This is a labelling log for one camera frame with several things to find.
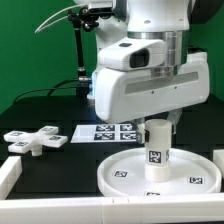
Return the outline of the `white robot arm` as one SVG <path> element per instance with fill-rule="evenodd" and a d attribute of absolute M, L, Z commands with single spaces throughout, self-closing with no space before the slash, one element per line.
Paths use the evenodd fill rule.
<path fill-rule="evenodd" d="M 127 36 L 98 53 L 95 111 L 107 123 L 135 121 L 145 141 L 150 115 L 167 112 L 176 123 L 181 109 L 209 95 L 207 54 L 189 54 L 190 0 L 77 0 L 87 11 L 111 11 L 127 21 Z"/>

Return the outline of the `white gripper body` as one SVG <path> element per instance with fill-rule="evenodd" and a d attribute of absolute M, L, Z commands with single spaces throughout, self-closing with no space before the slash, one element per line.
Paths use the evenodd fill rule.
<path fill-rule="evenodd" d="M 95 111 L 107 123 L 122 123 L 205 102 L 210 92 L 207 53 L 187 56 L 178 74 L 153 77 L 151 69 L 104 68 L 95 84 Z"/>

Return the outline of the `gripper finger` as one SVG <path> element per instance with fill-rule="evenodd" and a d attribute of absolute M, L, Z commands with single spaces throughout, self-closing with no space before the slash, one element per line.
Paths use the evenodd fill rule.
<path fill-rule="evenodd" d="M 173 132 L 176 132 L 177 124 L 181 118 L 182 110 L 181 109 L 175 109 L 168 113 L 167 120 L 172 123 Z"/>
<path fill-rule="evenodd" d="M 145 143 L 145 119 L 144 118 L 138 118 L 134 119 L 132 121 L 135 130 L 136 130 L 136 141 L 140 144 Z"/>

